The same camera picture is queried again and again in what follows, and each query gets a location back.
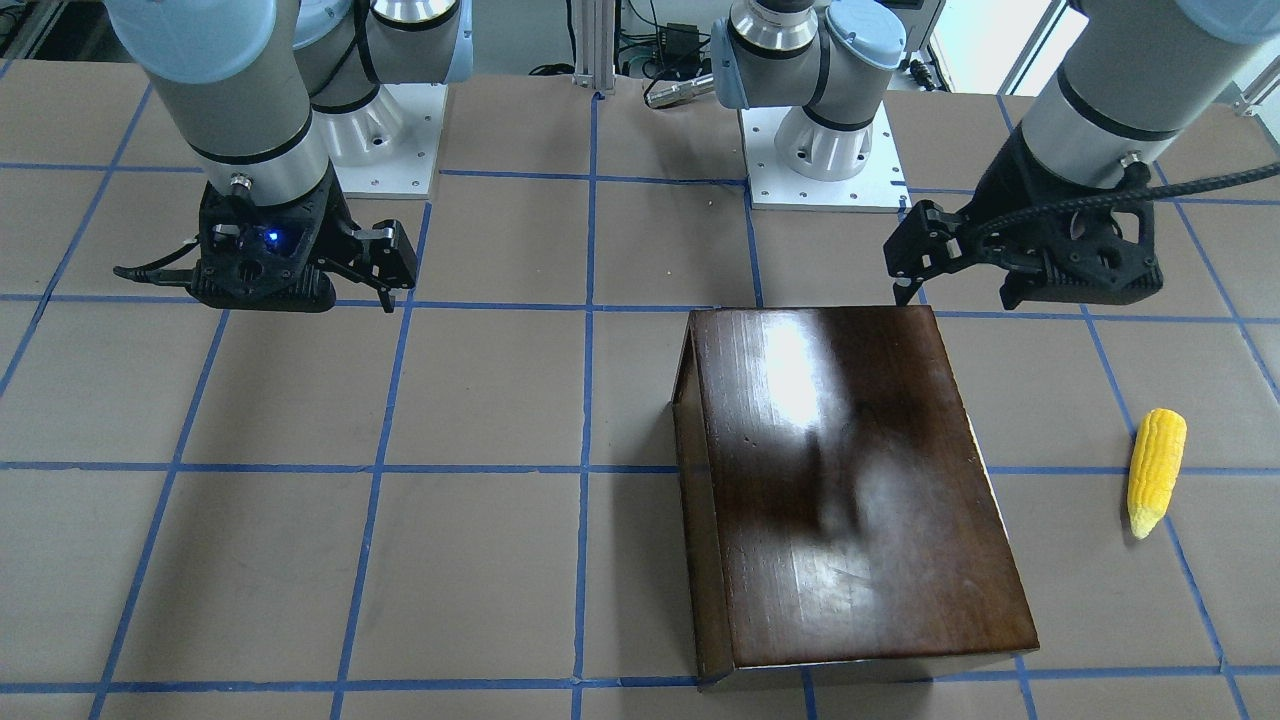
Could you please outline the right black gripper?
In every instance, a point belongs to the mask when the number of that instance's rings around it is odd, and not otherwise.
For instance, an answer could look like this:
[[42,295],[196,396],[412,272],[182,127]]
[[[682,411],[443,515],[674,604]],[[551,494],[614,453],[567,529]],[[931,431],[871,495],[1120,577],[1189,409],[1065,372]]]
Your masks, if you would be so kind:
[[403,224],[357,231],[333,168],[303,196],[259,206],[206,184],[198,208],[200,258],[189,293],[218,309],[324,313],[333,275],[372,288],[384,313],[396,290],[417,284],[417,254]]

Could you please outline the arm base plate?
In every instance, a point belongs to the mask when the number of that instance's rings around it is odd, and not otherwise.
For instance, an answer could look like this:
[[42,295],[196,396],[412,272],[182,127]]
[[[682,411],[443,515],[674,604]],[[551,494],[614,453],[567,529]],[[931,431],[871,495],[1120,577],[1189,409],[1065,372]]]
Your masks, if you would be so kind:
[[801,108],[739,111],[751,202],[765,210],[897,213],[911,204],[884,105],[855,131]]
[[347,197],[431,197],[449,90],[384,85],[364,108],[314,113]]

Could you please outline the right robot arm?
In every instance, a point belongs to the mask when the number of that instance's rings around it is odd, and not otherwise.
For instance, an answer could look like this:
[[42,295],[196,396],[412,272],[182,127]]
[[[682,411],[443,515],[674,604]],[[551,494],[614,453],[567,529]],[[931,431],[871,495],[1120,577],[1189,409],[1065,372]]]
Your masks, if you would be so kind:
[[224,310],[324,313],[333,278],[385,313],[419,260],[396,219],[362,228],[339,170],[408,140],[394,85],[451,85],[474,68],[468,1],[109,1],[206,184],[197,229],[127,281]]

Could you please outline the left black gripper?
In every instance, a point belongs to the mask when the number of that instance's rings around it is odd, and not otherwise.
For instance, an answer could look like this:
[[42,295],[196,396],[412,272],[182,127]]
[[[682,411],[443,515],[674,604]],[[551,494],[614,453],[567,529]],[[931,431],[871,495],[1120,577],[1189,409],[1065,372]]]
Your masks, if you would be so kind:
[[1148,299],[1165,286],[1155,250],[1155,206],[1148,199],[1070,208],[979,232],[1015,211],[1101,195],[1100,188],[1068,182],[1046,169],[1023,131],[1015,129],[963,215],[922,200],[884,242],[895,304],[906,306],[927,281],[972,266],[972,251],[978,261],[1007,270],[998,290],[1005,311],[1028,301],[1130,305]]

